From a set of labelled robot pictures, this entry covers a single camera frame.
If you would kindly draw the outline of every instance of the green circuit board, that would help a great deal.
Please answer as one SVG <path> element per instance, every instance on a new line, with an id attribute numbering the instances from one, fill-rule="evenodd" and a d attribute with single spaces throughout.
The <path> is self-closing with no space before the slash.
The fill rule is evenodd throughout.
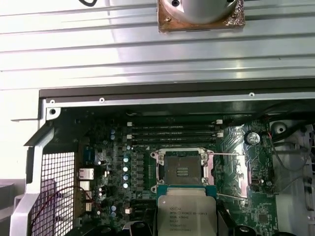
<path id="1" fill-rule="evenodd" d="M 265 136 L 256 146 L 244 142 L 247 132 L 265 132 L 269 124 L 253 121 L 223 129 L 220 120 L 228 118 L 231 116 L 124 116 L 96 120 L 89 133 L 89 149 L 95 156 L 92 162 L 106 161 L 97 171 L 93 189 L 95 201 L 102 205 L 101 215 L 95 216 L 100 224 L 121 230 L 126 222 L 143 220 L 155 208 L 152 187 L 157 184 L 157 161 L 152 152 L 162 148 L 205 148 L 240 153 L 213 157 L 212 175 L 218 198 L 237 224 L 271 236 L 278 228 L 271 147 Z M 175 151 L 167 155 L 193 154 Z M 110 188 L 106 196 L 98 195 L 102 186 Z M 126 213 L 129 208 L 138 211 Z"/>

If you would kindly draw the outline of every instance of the ribbed metal surface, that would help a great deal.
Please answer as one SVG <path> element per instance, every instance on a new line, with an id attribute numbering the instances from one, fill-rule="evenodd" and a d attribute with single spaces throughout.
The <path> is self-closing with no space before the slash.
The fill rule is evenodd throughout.
<path id="1" fill-rule="evenodd" d="M 247 1 L 244 29 L 171 34 L 156 0 L 17 1 L 0 10 L 0 89 L 315 75 L 314 0 Z"/>

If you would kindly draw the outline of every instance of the red wire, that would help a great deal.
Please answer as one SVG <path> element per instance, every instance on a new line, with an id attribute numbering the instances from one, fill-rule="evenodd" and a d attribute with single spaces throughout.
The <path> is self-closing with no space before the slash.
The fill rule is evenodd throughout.
<path id="1" fill-rule="evenodd" d="M 51 194 L 48 198 L 48 200 L 44 203 L 44 205 L 41 207 L 41 209 L 39 210 L 39 212 L 36 214 L 34 220 L 32 221 L 31 223 L 31 229 L 33 228 L 36 220 L 38 219 L 40 213 L 45 209 L 45 207 L 48 205 L 48 203 L 58 194 L 60 193 L 61 191 L 64 191 L 65 189 L 68 189 L 68 188 L 79 188 L 81 189 L 85 195 L 88 197 L 89 200 L 91 200 L 95 205 L 96 205 L 96 202 L 88 195 L 88 193 L 86 192 L 86 190 L 84 190 L 82 187 L 80 186 L 69 186 L 69 187 L 65 187 L 65 188 L 62 188 L 60 190 L 58 190 L 57 192 L 55 192 L 54 194 Z"/>

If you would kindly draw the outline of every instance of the cpu socket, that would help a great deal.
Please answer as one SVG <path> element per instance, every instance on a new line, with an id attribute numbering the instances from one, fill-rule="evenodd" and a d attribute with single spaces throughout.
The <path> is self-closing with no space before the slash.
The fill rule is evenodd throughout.
<path id="1" fill-rule="evenodd" d="M 214 184 L 213 151 L 201 148 L 163 148 L 151 152 L 157 161 L 157 185 L 208 185 Z"/>

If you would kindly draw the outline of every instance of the perforated metal mesh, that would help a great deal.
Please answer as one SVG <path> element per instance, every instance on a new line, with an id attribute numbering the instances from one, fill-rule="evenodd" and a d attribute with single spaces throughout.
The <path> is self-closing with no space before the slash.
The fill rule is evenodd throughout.
<path id="1" fill-rule="evenodd" d="M 32 236 L 64 236 L 73 227 L 74 153 L 43 155 L 41 193 L 31 213 L 32 221 L 45 203 L 32 228 Z"/>

